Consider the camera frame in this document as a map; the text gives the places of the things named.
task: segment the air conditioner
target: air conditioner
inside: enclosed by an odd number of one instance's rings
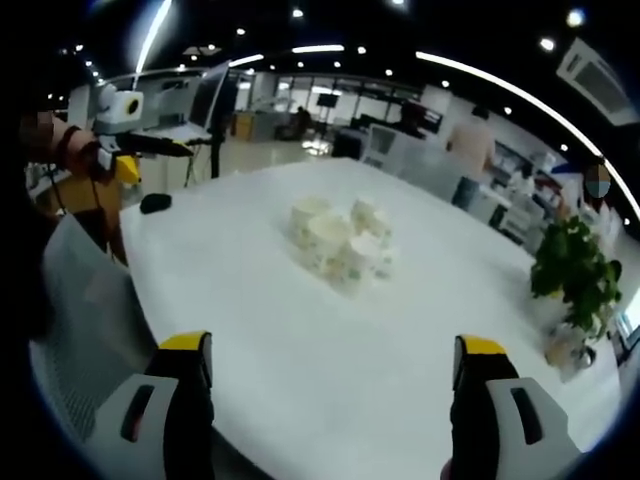
[[[556,74],[580,92],[615,126],[640,121],[613,69],[576,38]]]

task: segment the paper cup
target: paper cup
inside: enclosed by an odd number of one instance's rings
[[[376,207],[372,200],[361,197],[355,201],[351,208],[351,222],[353,223],[356,234],[360,235],[367,229],[367,225],[375,212]]]
[[[380,261],[376,267],[376,275],[383,278],[389,278],[395,271],[398,263],[399,252],[397,248],[386,248],[380,254]]]
[[[350,239],[338,259],[336,284],[349,294],[357,293],[369,284],[380,263],[380,247],[370,235]]]
[[[328,200],[321,197],[306,197],[298,200],[291,208],[289,230],[291,240],[298,247],[309,246],[309,221],[331,209]]]
[[[309,222],[309,245],[303,249],[307,268],[321,276],[334,277],[338,270],[338,255],[353,230],[337,215],[320,215]]]
[[[378,239],[382,247],[388,247],[391,244],[391,223],[386,213],[376,210],[369,218],[367,230]]]

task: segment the green leaves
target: green leaves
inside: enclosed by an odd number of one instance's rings
[[[565,321],[589,335],[602,336],[606,308],[622,297],[618,290],[620,262],[607,262],[589,227],[578,217],[550,225],[535,257],[531,268],[533,296],[561,290],[563,301],[571,304]],[[596,323],[599,325],[594,334]]]

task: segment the gray chair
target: gray chair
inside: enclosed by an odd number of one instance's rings
[[[516,195],[513,205],[505,213],[498,229],[519,245],[530,244],[535,248],[533,239],[528,241],[529,232],[539,229],[544,219],[544,209],[529,197]]]
[[[394,144],[398,132],[381,125],[372,124],[369,127],[369,136],[364,153],[360,160],[363,163],[387,171],[393,165],[397,156],[394,151]]]
[[[30,343],[32,371],[51,414],[79,447],[98,407],[144,371],[155,343],[128,272],[72,215],[49,240],[42,273],[53,318],[47,334]]]

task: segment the ceiling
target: ceiling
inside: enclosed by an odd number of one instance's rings
[[[75,44],[84,45],[84,49],[56,60],[64,62],[64,68],[56,68],[52,88],[61,94],[92,78],[83,65],[87,59],[104,78],[131,72],[135,67],[131,32],[141,18],[146,19],[142,26],[147,28],[161,1],[98,0],[89,9],[86,2],[66,3],[78,8],[68,15],[65,34],[59,38],[70,50]],[[279,73],[335,74],[333,64],[339,60],[341,73],[386,79],[385,70],[391,69],[391,80],[417,88],[448,80],[456,95],[493,111],[502,112],[509,106],[514,123],[550,146],[566,144],[570,161],[595,161],[568,131],[529,103],[466,73],[418,60],[415,52],[441,55],[490,72],[550,105],[602,150],[640,199],[640,125],[613,127],[555,75],[564,53],[579,36],[627,84],[640,85],[637,22],[625,5],[617,0],[405,0],[401,6],[392,0],[173,0],[146,69],[181,63],[212,66],[261,53],[265,60],[251,64],[256,70],[274,65]],[[303,11],[302,18],[292,16],[296,7]],[[582,7],[587,13],[586,23],[577,29],[565,21],[573,7]],[[237,35],[238,28],[246,34]],[[538,45],[544,36],[556,42],[551,53]],[[220,50],[195,62],[183,55],[190,46],[209,44]],[[304,69],[297,68],[300,58],[290,53],[292,47],[323,44],[341,44],[346,50],[305,55]],[[358,46],[365,46],[367,53],[359,55]],[[631,92],[636,98],[640,98],[640,87],[638,90]],[[623,216],[634,217],[619,190],[614,189],[612,198]],[[632,227],[640,234],[639,225]]]

